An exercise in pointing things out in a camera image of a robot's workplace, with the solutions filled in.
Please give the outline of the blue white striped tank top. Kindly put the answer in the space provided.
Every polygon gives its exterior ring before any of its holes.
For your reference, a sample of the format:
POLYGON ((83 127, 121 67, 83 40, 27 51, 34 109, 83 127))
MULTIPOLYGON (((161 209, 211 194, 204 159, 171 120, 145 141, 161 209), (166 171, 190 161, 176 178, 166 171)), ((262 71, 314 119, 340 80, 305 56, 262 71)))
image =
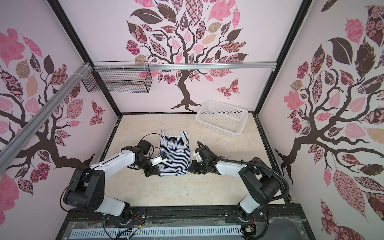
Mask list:
POLYGON ((191 153, 189 136, 186 131, 180 131, 177 136, 170 136, 162 130, 160 149, 168 159, 157 165, 160 177, 181 176, 189 173, 191 153))

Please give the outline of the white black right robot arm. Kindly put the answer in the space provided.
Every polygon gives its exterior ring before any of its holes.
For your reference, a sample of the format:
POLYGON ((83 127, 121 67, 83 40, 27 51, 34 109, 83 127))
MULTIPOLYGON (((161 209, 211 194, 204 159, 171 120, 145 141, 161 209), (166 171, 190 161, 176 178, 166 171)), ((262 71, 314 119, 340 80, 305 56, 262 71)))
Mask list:
POLYGON ((197 142, 189 172, 196 175, 208 173, 239 178, 247 188, 247 195, 237 205, 237 215, 247 222, 256 209, 267 207, 270 202, 283 199, 289 193, 289 184, 277 171, 268 167, 260 158, 248 162, 219 157, 208 146, 197 142))

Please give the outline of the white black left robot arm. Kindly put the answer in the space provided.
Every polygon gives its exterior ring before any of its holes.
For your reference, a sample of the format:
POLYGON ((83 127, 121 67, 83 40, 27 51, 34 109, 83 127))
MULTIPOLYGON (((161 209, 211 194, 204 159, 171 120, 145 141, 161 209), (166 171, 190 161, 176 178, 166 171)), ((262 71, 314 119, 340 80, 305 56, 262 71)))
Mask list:
POLYGON ((110 159, 89 167, 77 167, 68 187, 63 191, 63 203, 78 211, 105 214, 121 225, 134 219, 129 203, 111 198, 105 193, 106 180, 124 168, 138 167, 146 177, 160 174, 158 164, 168 160, 160 152, 155 158, 147 157, 153 146, 145 140, 136 146, 126 146, 110 159))

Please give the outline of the white plastic laundry basket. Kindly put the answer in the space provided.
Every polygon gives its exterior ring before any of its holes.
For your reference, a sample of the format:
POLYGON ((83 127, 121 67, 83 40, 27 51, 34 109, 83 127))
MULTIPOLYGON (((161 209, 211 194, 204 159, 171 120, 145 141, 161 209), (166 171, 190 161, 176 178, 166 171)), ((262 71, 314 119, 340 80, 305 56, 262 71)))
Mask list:
POLYGON ((205 101, 196 115, 201 127, 228 137, 240 135, 247 123, 249 112, 216 100, 205 101))

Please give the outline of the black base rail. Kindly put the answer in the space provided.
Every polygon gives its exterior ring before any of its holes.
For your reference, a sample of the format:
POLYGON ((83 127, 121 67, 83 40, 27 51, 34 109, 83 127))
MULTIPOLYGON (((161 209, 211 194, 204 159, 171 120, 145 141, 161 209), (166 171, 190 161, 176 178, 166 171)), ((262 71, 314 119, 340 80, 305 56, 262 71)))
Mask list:
POLYGON ((298 217, 306 215, 300 204, 271 204, 247 214, 237 205, 129 207, 133 223, 152 223, 160 220, 221 219, 225 223, 264 222, 267 216, 298 217))

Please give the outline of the silver aluminium back rail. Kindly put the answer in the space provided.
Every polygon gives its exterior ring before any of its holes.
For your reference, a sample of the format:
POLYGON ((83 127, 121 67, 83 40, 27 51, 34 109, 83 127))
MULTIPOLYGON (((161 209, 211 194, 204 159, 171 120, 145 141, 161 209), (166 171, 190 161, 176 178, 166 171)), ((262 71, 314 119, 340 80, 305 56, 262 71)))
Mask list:
POLYGON ((125 64, 125 65, 96 65, 94 63, 93 69, 96 71, 100 70, 148 70, 148 71, 170 71, 170 70, 211 70, 211 69, 275 69, 277 66, 276 62, 240 62, 240 63, 197 63, 197 64, 143 64, 136 65, 125 64))

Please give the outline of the silver aluminium rail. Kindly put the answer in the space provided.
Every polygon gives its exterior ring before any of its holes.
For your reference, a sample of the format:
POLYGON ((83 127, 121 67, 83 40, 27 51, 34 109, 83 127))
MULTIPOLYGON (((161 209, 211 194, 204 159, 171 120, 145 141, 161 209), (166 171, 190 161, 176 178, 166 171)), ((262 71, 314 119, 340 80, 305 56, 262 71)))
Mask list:
POLYGON ((27 122, 19 134, 17 134, 1 151, 1 173, 11 164, 23 147, 38 132, 44 122, 51 116, 71 90, 92 70, 89 63, 83 63, 69 77, 63 86, 54 94, 32 119, 27 122))
POLYGON ((170 71, 170 70, 211 70, 211 69, 275 69, 277 66, 276 62, 240 62, 240 63, 197 63, 197 64, 143 64, 136 65, 125 64, 125 65, 96 65, 94 63, 93 69, 96 71, 100 70, 148 70, 148 71, 170 71))

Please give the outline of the black metal frame post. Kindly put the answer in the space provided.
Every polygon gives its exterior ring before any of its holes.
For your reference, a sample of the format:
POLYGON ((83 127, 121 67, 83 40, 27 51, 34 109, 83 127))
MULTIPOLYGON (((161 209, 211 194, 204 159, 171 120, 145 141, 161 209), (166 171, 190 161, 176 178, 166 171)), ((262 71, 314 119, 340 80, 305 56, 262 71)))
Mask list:
MULTIPOLYGON (((56 17, 58 18, 59 22, 61 23, 62 27, 64 28, 65 32, 67 33, 68 37, 70 38, 71 42, 73 43, 74 47, 76 48, 77 52, 79 53, 80 57, 85 63, 90 64, 90 67, 93 69, 94 64, 92 59, 90 58, 86 48, 84 47, 82 41, 80 40, 78 34, 76 33, 73 25, 71 24, 70 20, 68 19, 64 9, 62 8, 61 4, 57 0, 47 0, 48 4, 50 5, 51 9, 55 13, 56 17)), ((102 81, 101 76, 99 73, 93 71, 92 72, 94 79, 97 82, 97 85, 100 87, 102 93, 104 94, 105 98, 107 99, 108 103, 110 104, 113 112, 115 115, 120 118, 122 113, 119 110, 116 102, 114 101, 112 95, 108 92, 106 85, 102 81)))

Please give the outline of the silver aluminium left rail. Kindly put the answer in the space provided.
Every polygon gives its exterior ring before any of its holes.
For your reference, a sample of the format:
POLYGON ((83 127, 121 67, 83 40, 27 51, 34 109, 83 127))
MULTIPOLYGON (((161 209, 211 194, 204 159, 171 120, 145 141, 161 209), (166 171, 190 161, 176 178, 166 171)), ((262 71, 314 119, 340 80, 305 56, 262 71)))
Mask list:
POLYGON ((38 132, 44 122, 51 116, 71 90, 92 70, 89 63, 83 63, 69 77, 63 86, 54 94, 32 119, 27 122, 19 134, 17 134, 1 151, 1 173, 11 164, 23 147, 38 132))

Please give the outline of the black right frame post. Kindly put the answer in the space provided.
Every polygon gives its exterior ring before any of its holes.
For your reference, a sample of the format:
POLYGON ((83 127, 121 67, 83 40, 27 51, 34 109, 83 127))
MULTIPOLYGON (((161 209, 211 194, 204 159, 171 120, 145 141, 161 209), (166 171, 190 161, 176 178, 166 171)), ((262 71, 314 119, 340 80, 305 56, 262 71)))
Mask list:
POLYGON ((267 100, 267 97, 268 97, 268 95, 269 95, 269 93, 273 87, 273 84, 274 84, 274 82, 278 76, 278 73, 280 72, 280 70, 283 66, 283 63, 289 54, 289 51, 290 51, 290 49, 294 43, 294 40, 296 39, 296 36, 298 35, 298 32, 301 29, 301 27, 304 23, 304 20, 310 11, 310 8, 311 8, 313 2, 314 1, 312 1, 312 0, 302 1, 301 5, 299 7, 298 13, 294 19, 294 22, 290 28, 288 36, 287 36, 287 38, 283 44, 283 47, 282 47, 282 49, 278 55, 277 65, 274 68, 274 70, 272 71, 272 73, 270 74, 270 77, 268 78, 266 85, 262 91, 261 97, 260 97, 259 102, 256 106, 255 111, 254 111, 255 116, 258 116, 260 114, 260 112, 261 112, 261 110, 262 110, 262 108, 263 108, 263 106, 267 100))

